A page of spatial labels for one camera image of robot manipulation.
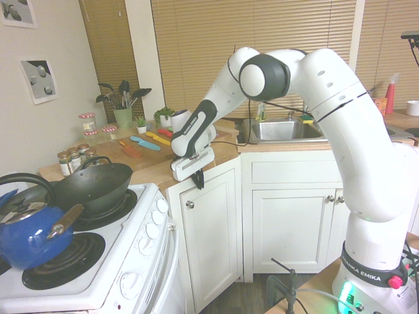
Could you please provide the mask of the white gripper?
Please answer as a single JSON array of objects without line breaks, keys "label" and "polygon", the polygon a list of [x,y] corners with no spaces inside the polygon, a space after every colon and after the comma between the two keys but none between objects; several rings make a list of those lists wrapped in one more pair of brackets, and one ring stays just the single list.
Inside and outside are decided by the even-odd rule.
[{"label": "white gripper", "polygon": [[177,181],[183,181],[192,176],[192,181],[197,189],[204,187],[204,172],[202,168],[210,164],[215,159],[214,151],[211,147],[206,147],[193,158],[178,158],[174,160],[170,167],[173,177]]}]

